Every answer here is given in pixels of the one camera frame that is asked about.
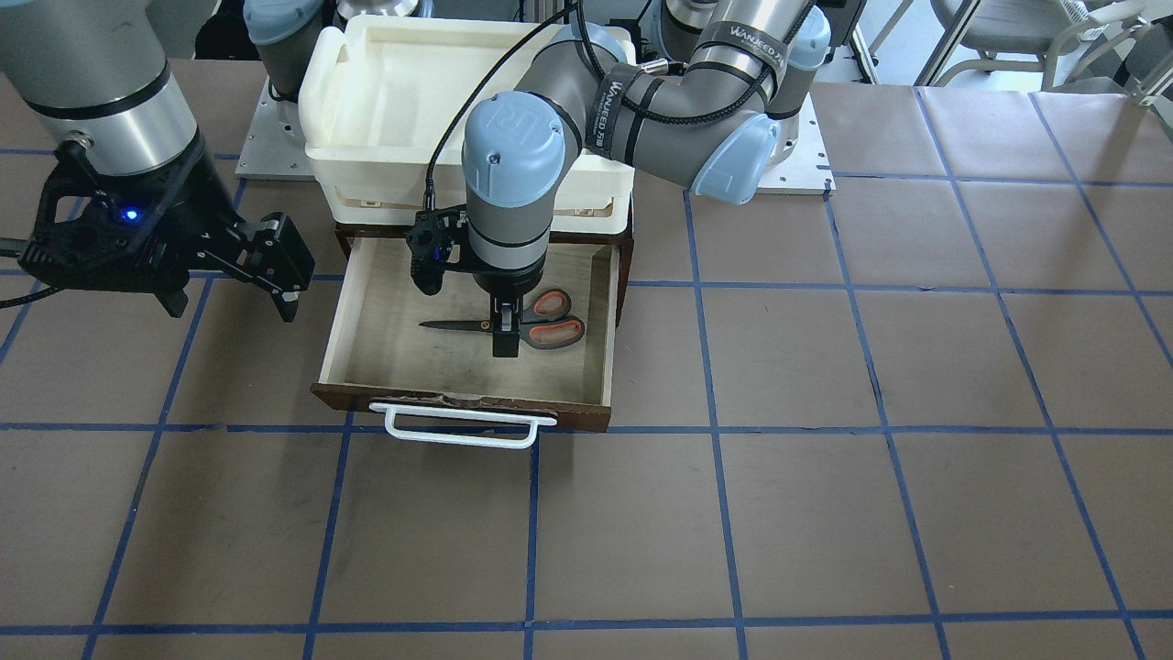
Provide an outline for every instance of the scissors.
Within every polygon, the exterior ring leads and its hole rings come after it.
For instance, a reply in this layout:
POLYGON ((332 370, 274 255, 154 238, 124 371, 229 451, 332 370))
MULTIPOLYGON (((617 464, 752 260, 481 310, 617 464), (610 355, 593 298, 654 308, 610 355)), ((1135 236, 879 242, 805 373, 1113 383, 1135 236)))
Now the scissors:
MULTIPOLYGON (((488 320, 425 320, 420 325, 466 333, 493 333, 493 324, 488 320)), ((582 340, 586 325, 570 314, 570 293, 562 288, 547 288, 522 309, 520 333, 521 340, 530 347, 549 352, 582 340)))

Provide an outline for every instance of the wooden drawer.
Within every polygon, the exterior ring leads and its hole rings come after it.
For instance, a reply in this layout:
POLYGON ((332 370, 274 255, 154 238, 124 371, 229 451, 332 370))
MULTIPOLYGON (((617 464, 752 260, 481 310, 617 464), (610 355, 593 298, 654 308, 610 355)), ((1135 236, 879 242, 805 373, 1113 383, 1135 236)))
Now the wooden drawer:
MULTIPOLYGON (((586 324, 586 336, 552 352, 522 345, 517 359, 493 358, 488 335, 420 327, 422 320, 484 318, 488 294, 472 275, 448 273, 443 291, 425 295, 412 284, 409 260, 402 239, 354 240, 321 375, 311 388, 321 401, 335 410, 405 404, 435 417, 459 415, 490 426, 493 415, 482 414, 521 416, 514 423, 549 419, 564 429, 606 430, 619 279, 616 246, 550 245, 538 290, 565 288, 571 313, 586 324)), ((388 416, 388 431, 402 437, 392 421, 388 416)))

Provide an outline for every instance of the ur logo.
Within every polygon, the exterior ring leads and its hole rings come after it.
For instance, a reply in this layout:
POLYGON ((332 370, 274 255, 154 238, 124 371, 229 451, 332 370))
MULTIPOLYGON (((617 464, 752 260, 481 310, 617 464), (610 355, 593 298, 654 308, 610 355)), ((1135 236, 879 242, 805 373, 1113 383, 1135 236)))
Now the ur logo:
POLYGON ((517 144, 547 138, 542 135, 541 128, 549 124, 548 117, 517 103, 496 103, 496 111, 488 122, 488 128, 495 134, 517 144))

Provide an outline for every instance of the white drawer handle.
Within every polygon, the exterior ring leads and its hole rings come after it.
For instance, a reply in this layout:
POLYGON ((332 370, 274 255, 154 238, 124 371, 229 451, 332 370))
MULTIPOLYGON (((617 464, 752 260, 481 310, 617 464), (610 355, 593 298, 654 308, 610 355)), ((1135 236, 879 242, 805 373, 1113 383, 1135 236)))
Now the white drawer handle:
POLYGON ((421 443, 445 443, 449 445, 472 445, 479 448, 496 449, 529 449, 537 440, 538 427, 554 427, 556 420, 550 417, 531 417, 528 415, 507 415, 504 413, 488 413, 483 410, 460 410, 447 408, 423 408, 419 406, 401 406, 396 403, 371 404, 371 410, 382 413, 386 416, 384 428, 393 438, 400 441, 416 441, 421 443), (491 438, 481 436, 461 436, 456 434, 432 434, 428 431, 407 431, 395 428, 396 415, 415 415, 419 417, 434 417, 440 420, 469 420, 473 422, 501 422, 506 424, 527 424, 529 434, 524 438, 491 438))

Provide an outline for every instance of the orange scissor handle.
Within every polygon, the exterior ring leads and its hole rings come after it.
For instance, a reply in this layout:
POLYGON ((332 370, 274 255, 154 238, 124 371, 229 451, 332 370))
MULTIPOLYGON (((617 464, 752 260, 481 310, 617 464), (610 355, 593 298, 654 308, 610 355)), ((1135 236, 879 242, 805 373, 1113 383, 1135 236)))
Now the orange scissor handle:
POLYGON ((522 340, 538 351, 569 347, 586 334, 586 325, 575 315, 554 322, 522 325, 522 340))

